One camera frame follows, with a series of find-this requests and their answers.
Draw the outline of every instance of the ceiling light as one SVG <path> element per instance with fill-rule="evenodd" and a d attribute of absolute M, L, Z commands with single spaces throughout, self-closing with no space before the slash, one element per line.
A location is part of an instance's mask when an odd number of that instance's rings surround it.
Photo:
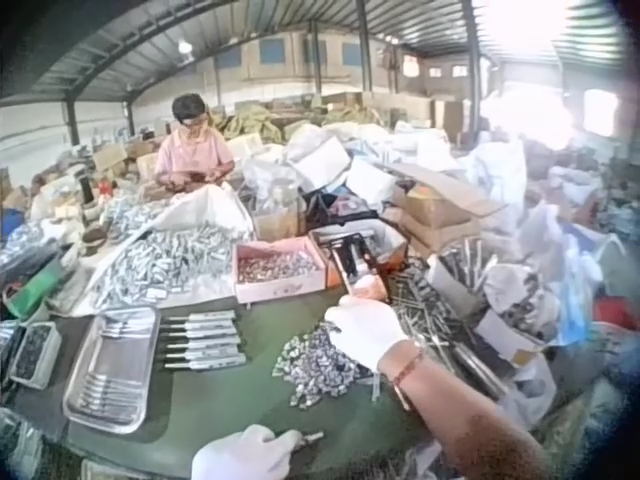
<path fill-rule="evenodd" d="M 183 55 L 188 55 L 193 51 L 193 45 L 184 40 L 178 42 L 178 51 Z"/>

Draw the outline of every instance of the green table surface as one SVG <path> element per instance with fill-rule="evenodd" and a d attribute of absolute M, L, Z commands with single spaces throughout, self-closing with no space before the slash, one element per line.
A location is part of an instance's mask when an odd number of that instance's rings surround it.
<path fill-rule="evenodd" d="M 292 475 L 336 478 L 393 455 L 426 430 L 406 413 L 395 394 L 383 388 L 371 402 L 371 387 L 352 386 L 339 398 L 326 398 L 308 410 L 289 406 L 293 386 L 271 376 L 282 346 L 310 331 L 340 289 L 239 307 L 238 327 L 249 362 L 211 372 L 154 371 L 147 420 L 134 434 L 112 435 L 73 422 L 66 442 L 90 457 L 169 477 L 188 478 L 191 460 L 206 443 L 244 430 L 253 423 L 279 433 L 324 431 L 325 438 L 293 456 Z M 223 310 L 230 301 L 170 309 L 164 314 Z"/>

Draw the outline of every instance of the glasses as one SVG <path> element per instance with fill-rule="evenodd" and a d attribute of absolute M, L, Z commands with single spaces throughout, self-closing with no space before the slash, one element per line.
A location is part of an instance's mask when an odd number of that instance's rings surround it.
<path fill-rule="evenodd" d="M 207 114 L 204 113 L 197 118 L 187 118 L 182 121 L 185 127 L 196 127 L 204 124 L 207 121 Z"/>

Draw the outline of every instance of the stainless steel tray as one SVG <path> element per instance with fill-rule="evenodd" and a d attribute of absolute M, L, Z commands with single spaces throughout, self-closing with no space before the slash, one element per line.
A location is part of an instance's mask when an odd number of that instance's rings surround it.
<path fill-rule="evenodd" d="M 135 336 L 104 336 L 117 322 L 138 325 Z M 154 353 L 160 329 L 160 315 L 152 307 L 128 307 L 105 310 L 93 319 L 78 354 L 62 401 L 65 416 L 73 421 L 111 433 L 126 435 L 135 432 L 145 419 L 149 382 L 153 370 Z M 101 379 L 95 387 L 94 379 Z M 117 408 L 106 403 L 120 402 L 122 392 L 111 393 L 110 400 L 104 394 L 105 385 L 120 386 L 135 397 L 127 398 L 128 406 Z M 87 407 L 87 392 L 102 388 L 100 411 Z M 126 414 L 115 414 L 114 411 Z"/>

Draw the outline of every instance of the pink box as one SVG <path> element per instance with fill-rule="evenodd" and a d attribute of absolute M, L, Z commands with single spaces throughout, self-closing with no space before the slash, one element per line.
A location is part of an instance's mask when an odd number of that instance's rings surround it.
<path fill-rule="evenodd" d="M 240 258 L 269 256 L 274 253 L 290 253 L 301 250 L 306 251 L 315 260 L 318 270 L 307 275 L 268 282 L 238 283 L 238 260 Z M 324 290 L 326 274 L 326 265 L 308 237 L 285 238 L 272 243 L 249 242 L 236 245 L 234 248 L 233 278 L 239 303 L 261 302 Z"/>

